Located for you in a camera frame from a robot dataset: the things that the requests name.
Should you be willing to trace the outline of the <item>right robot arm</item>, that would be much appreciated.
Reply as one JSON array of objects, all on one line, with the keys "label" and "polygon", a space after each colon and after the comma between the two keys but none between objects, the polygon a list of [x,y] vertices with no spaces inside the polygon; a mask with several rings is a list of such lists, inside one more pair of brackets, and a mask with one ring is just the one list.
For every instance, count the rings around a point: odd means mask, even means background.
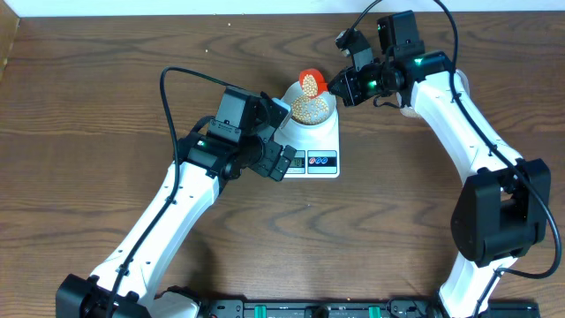
[{"label": "right robot arm", "polygon": [[525,160],[489,125],[456,56],[426,49],[412,11],[380,18],[377,31],[381,57],[355,26],[336,37],[352,64],[328,91],[347,107],[395,95],[395,106],[424,119],[456,167],[463,188],[450,228],[458,254],[427,315],[524,315],[522,307],[496,308],[488,300],[519,258],[558,231],[548,207],[550,170],[539,159]]}]

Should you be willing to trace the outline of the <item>red measuring scoop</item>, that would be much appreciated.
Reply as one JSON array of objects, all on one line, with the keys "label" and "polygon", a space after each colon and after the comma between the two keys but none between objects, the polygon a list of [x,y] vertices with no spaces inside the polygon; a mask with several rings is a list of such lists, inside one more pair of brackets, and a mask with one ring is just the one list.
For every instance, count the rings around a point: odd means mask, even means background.
[{"label": "red measuring scoop", "polygon": [[328,91],[328,84],[323,75],[314,68],[303,70],[299,74],[299,84],[303,93],[309,98],[318,97]]}]

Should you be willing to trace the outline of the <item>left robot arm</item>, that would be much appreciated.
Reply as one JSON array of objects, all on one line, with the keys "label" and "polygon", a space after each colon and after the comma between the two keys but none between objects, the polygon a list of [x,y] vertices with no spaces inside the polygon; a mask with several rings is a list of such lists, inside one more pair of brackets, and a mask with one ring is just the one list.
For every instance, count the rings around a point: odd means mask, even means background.
[{"label": "left robot arm", "polygon": [[58,317],[148,317],[167,268],[225,185],[249,168],[283,179],[296,150],[274,140],[291,107],[228,86],[218,112],[173,140],[173,162],[156,196],[114,252],[88,278],[69,275],[56,292]]}]

